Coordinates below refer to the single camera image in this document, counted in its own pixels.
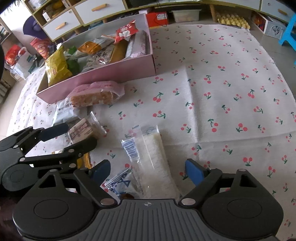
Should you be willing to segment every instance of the drawer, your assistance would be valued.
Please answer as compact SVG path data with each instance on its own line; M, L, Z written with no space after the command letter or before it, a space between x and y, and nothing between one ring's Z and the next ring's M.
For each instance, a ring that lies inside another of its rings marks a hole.
M228 2L259 10L260 0L217 0L220 2Z
M289 22L294 15L291 9L276 0L262 0L261 11L286 22Z
M86 0L75 8L84 24L125 10L122 0Z
M66 32L78 27L80 25L79 20L73 13L73 10L69 10L63 13L61 16L54 19L43 27L47 35L52 39L57 39Z

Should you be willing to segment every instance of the yellow egg tray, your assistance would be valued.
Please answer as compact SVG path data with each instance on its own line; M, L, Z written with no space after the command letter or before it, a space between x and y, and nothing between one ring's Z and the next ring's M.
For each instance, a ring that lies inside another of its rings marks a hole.
M250 29L250 25L248 24L248 22L243 17L240 17L237 14L220 15L220 13L216 13L216 17L218 22L221 24L234 25L245 29Z

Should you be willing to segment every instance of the wooden drawer handle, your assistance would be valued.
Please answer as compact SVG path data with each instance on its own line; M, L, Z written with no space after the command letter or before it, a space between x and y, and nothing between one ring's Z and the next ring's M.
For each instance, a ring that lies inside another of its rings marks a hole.
M105 7L107 7L107 3L102 4L102 5L100 5L100 6L97 6L97 7L93 8L92 11L93 11L93 12L94 12L94 11L98 11L98 10L101 10L101 9L103 9L103 8L105 8Z
M61 29L62 27L64 27L66 25L66 22L62 23L61 25L56 27L56 30Z
M285 15L285 16L288 16L288 14L286 12L284 12L283 10L278 9L278 12Z

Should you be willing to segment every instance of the gray tile floor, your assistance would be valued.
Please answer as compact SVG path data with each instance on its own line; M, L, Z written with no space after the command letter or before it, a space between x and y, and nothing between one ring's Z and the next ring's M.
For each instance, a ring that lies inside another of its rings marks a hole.
M206 16L206 19L207 20L201 20L198 22L184 22L173 24L217 24L211 20L209 15ZM267 53L273 58L276 66L288 83L294 97L296 97L296 65L294 65L294 62L296 60L296 52L288 43L284 43L283 46L280 46L277 39L265 36L255 25L251 25L251 34L259 41L259 43L264 47ZM6 132L12 111L19 98L24 84L24 81L21 83L16 83L13 89L10 91L9 96L7 97L3 106L0 108L0 140L6 137Z

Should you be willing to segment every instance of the cherry print tablecloth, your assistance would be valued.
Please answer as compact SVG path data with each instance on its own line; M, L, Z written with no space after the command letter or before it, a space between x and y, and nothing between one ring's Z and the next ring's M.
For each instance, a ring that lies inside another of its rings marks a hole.
M151 37L157 76L127 82L125 96L114 105L93 106L107 135L91 152L92 164L109 159L110 176L117 174L130 165L120 144L127 131L137 124L158 125L182 194L193 188L184 172L187 158L223 172L246 168L284 209L278 238L295 236L296 106L273 60L244 29L169 26L152 30ZM34 95L42 71L34 75L15 107L8 135L51 125L56 106ZM28 155L68 144L63 135L39 143Z

